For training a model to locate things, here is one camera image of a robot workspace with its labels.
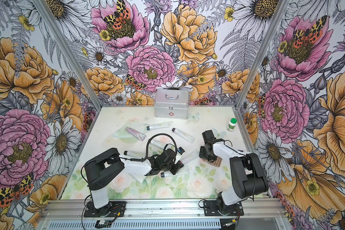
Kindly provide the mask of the white tube red cap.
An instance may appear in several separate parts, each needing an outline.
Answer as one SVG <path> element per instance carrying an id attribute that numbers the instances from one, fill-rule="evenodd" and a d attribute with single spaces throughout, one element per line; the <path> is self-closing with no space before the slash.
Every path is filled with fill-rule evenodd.
<path id="1" fill-rule="evenodd" d="M 194 159 L 199 157 L 199 151 L 197 149 L 193 150 L 191 153 L 189 153 L 188 155 L 183 156 L 180 159 L 180 162 L 183 165 L 187 165 L 188 163 L 190 163 L 191 161 L 193 161 Z"/>

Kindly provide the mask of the brown striped towel cloth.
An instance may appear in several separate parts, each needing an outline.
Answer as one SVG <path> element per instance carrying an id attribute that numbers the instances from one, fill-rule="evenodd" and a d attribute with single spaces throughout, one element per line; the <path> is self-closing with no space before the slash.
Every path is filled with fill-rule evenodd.
<path id="1" fill-rule="evenodd" d="M 212 165 L 212 166 L 215 166 L 215 167 L 220 168 L 220 165 L 221 165 L 221 163 L 222 163 L 222 158 L 217 157 L 217 159 L 216 159 L 215 161 L 213 161 L 213 162 L 209 162 L 208 160 L 205 160 L 205 159 L 201 159 L 201 161 L 202 161 L 203 163 L 207 163 L 207 164 L 209 164 L 209 165 Z"/>

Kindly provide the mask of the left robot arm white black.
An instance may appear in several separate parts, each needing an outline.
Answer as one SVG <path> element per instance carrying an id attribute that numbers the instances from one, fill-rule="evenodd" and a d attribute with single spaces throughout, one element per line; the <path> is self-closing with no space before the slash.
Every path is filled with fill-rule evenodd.
<path id="1" fill-rule="evenodd" d="M 92 158 L 85 163 L 84 169 L 94 207 L 101 209 L 109 204 L 106 187 L 120 173 L 130 173 L 141 183 L 147 176 L 155 176 L 160 172 L 175 175 L 184 166 L 180 161 L 184 153 L 181 147 L 177 150 L 166 148 L 161 154 L 144 159 L 128 151 L 120 155 L 116 148 L 111 148 Z"/>

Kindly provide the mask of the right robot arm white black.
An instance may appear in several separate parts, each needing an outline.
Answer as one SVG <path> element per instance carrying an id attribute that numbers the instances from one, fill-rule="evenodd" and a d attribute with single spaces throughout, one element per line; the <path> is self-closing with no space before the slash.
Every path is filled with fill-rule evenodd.
<path id="1" fill-rule="evenodd" d="M 221 158 L 230 163 L 231 186 L 218 193 L 216 201 L 204 202 L 206 216 L 238 216 L 241 202 L 254 198 L 269 190 L 267 178 L 255 153 L 237 150 L 227 146 L 225 140 L 215 138 L 212 130 L 202 133 L 204 146 L 200 147 L 199 157 L 212 163 Z"/>

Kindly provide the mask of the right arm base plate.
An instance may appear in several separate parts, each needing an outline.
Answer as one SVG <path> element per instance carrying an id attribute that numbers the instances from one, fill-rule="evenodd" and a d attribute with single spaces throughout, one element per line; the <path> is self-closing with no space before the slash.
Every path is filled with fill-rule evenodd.
<path id="1" fill-rule="evenodd" d="M 243 216 L 244 211 L 241 202 L 233 205 L 225 205 L 221 200 L 203 200 L 205 216 Z"/>

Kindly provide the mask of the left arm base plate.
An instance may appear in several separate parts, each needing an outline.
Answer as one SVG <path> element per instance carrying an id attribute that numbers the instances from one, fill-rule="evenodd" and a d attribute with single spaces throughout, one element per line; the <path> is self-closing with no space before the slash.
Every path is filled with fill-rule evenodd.
<path id="1" fill-rule="evenodd" d="M 106 206 L 97 209 L 93 201 L 89 201 L 84 211 L 86 218 L 115 218 L 123 217 L 126 209 L 125 201 L 112 201 Z"/>

